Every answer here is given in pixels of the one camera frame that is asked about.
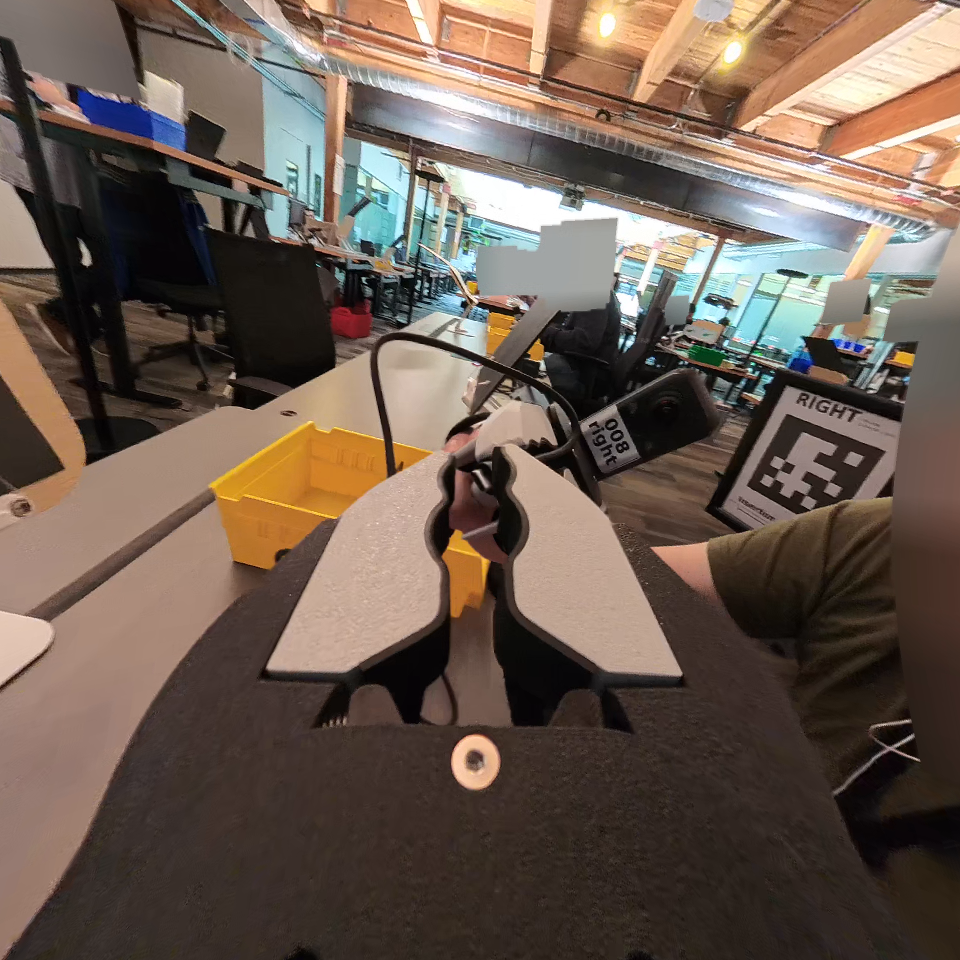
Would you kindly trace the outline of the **wooden post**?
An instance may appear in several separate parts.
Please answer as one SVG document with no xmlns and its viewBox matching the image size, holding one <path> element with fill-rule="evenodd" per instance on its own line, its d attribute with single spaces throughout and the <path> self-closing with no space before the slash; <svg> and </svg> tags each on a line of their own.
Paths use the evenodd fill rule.
<svg viewBox="0 0 960 960">
<path fill-rule="evenodd" d="M 344 192 L 346 162 L 343 151 L 350 85 L 346 78 L 337 75 L 325 75 L 323 82 L 325 115 L 322 218 L 336 224 L 340 219 Z"/>
</svg>

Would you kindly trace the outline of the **black tilted screen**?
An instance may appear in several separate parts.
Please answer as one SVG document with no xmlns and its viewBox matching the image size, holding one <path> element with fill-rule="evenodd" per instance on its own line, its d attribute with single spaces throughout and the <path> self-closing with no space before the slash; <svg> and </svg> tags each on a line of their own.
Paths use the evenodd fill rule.
<svg viewBox="0 0 960 960">
<path fill-rule="evenodd" d="M 558 301 L 539 297 L 510 330 L 494 354 L 477 362 L 478 372 L 467 383 L 463 396 L 463 400 L 468 402 L 466 406 L 470 414 L 481 411 L 504 379 L 520 379 L 523 370 L 518 368 L 518 364 L 560 311 Z"/>
</svg>

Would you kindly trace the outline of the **white flat base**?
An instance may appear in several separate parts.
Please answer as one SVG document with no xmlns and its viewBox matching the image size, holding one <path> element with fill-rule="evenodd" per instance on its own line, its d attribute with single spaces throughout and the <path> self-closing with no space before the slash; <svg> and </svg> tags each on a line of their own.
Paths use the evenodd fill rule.
<svg viewBox="0 0 960 960">
<path fill-rule="evenodd" d="M 43 619 L 1 611 L 1 688 L 14 681 L 52 646 L 54 626 Z"/>
</svg>

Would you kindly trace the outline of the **black office chair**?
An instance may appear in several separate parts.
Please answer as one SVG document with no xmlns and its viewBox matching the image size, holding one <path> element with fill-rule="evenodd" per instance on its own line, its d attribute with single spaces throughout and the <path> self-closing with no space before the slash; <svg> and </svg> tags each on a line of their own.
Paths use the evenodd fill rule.
<svg viewBox="0 0 960 960">
<path fill-rule="evenodd" d="M 333 275 L 311 246 L 208 229 L 233 358 L 233 406 L 254 410 L 335 369 Z"/>
<path fill-rule="evenodd" d="M 169 181 L 145 175 L 132 197 L 130 228 L 125 240 L 128 292 L 131 300 L 153 306 L 165 315 L 186 320 L 186 339 L 155 344 L 141 355 L 136 370 L 187 356 L 198 369 L 196 388 L 210 390 L 207 356 L 217 349 L 201 344 L 222 303 L 207 243 L 207 216 L 195 198 Z"/>
</svg>

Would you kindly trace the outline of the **yellow plastic bin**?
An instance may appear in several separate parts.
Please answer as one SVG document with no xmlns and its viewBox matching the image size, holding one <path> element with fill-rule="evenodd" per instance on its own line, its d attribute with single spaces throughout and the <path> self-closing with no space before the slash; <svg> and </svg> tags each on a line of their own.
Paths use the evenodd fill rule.
<svg viewBox="0 0 960 960">
<path fill-rule="evenodd" d="M 223 533 L 234 563 L 270 570 L 278 553 L 321 522 L 337 520 L 387 477 L 381 438 L 308 422 L 215 480 Z"/>
<path fill-rule="evenodd" d="M 497 350 L 511 333 L 519 318 L 514 314 L 500 313 L 490 310 L 486 314 L 486 356 L 494 357 Z M 539 340 L 534 341 L 521 355 L 521 359 L 529 359 L 539 364 L 545 357 L 545 349 Z"/>
</svg>

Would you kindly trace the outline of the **black panel on wooden board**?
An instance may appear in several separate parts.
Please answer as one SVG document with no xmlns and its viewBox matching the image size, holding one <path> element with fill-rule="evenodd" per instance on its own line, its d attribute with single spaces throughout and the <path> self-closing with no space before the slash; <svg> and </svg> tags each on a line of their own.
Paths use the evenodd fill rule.
<svg viewBox="0 0 960 960">
<path fill-rule="evenodd" d="M 51 353 L 29 326 L 1 306 L 1 378 L 50 443 L 63 471 L 12 493 L 2 494 L 2 527 L 52 509 L 77 485 L 87 463 L 77 420 L 51 377 Z"/>
</svg>

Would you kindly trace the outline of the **silver ventilation duct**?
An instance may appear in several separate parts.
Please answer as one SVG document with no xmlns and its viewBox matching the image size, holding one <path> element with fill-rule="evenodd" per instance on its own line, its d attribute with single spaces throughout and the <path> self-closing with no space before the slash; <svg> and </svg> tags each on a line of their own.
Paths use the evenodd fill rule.
<svg viewBox="0 0 960 960">
<path fill-rule="evenodd" d="M 448 150 L 536 170 L 643 203 L 820 246 L 846 249 L 857 224 L 876 225 L 908 242 L 941 229 L 869 204 L 809 191 L 593 130 L 550 113 L 490 102 L 385 71 L 358 66 L 304 43 L 275 3 L 223 2 L 260 37 L 305 67 L 356 87 L 355 128 L 428 141 Z"/>
</svg>

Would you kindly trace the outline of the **black metal pole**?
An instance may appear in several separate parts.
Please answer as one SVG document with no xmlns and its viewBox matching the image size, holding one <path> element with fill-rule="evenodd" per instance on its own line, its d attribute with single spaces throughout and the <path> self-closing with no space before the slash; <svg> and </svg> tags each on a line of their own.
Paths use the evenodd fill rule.
<svg viewBox="0 0 960 960">
<path fill-rule="evenodd" d="M 30 175 L 34 206 L 39 218 L 40 236 L 48 242 L 54 262 L 62 310 L 72 344 L 77 351 L 80 384 L 86 394 L 90 415 L 77 420 L 85 448 L 86 462 L 96 463 L 127 450 L 158 434 L 148 421 L 135 417 L 110 416 L 104 402 L 97 366 L 90 341 L 88 316 L 82 302 L 78 272 L 68 246 L 65 220 L 56 199 L 50 167 L 43 150 L 43 135 L 36 99 L 30 90 L 16 43 L 1 39 L 2 64 L 6 87 L 12 103 L 12 121 L 19 138 Z"/>
</svg>

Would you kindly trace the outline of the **person's right hand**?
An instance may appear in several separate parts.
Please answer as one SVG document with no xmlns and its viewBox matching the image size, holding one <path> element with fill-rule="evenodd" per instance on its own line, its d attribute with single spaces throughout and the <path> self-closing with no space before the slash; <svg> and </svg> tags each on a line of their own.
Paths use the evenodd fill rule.
<svg viewBox="0 0 960 960">
<path fill-rule="evenodd" d="M 453 501 L 448 510 L 449 526 L 461 535 L 488 523 L 498 522 L 498 507 L 489 506 L 474 496 L 471 474 L 457 469 L 454 475 Z M 498 544 L 496 534 L 467 541 L 480 556 L 492 564 L 503 565 L 508 557 Z"/>
</svg>

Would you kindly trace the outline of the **wooden desk top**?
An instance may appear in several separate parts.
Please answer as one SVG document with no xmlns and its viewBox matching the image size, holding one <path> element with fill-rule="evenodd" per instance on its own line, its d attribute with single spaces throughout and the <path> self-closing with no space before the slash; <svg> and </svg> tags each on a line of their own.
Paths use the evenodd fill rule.
<svg viewBox="0 0 960 960">
<path fill-rule="evenodd" d="M 264 210 L 272 208 L 276 197 L 290 198 L 279 183 L 145 137 L 52 111 L 41 110 L 37 119 L 44 138 L 99 157 L 124 160 L 138 172 L 162 175 L 173 186 Z"/>
</svg>

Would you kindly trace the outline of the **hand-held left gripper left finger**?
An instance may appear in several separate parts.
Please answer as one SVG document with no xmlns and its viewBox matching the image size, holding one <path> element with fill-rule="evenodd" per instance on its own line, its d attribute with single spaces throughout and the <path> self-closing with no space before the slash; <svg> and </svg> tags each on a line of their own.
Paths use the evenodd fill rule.
<svg viewBox="0 0 960 960">
<path fill-rule="evenodd" d="M 434 682 L 450 656 L 449 509 L 456 467 L 433 453 L 335 525 L 266 663 L 271 679 L 360 681 L 393 661 Z"/>
</svg>

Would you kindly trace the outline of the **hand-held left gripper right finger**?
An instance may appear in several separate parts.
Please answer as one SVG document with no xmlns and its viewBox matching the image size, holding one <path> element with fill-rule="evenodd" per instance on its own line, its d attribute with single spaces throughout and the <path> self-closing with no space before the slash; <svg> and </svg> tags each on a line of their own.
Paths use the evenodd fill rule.
<svg viewBox="0 0 960 960">
<path fill-rule="evenodd" d="M 682 669 L 606 513 L 516 444 L 492 465 L 513 620 L 601 688 L 677 686 Z"/>
</svg>

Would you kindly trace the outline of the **blue plastic bin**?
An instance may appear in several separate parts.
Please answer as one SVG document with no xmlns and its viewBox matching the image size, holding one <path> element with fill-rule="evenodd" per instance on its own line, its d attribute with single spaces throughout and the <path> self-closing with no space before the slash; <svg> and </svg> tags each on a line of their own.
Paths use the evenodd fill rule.
<svg viewBox="0 0 960 960">
<path fill-rule="evenodd" d="M 76 103 L 90 124 L 186 151 L 183 122 L 129 99 L 118 99 L 81 87 L 75 88 L 75 94 Z"/>
</svg>

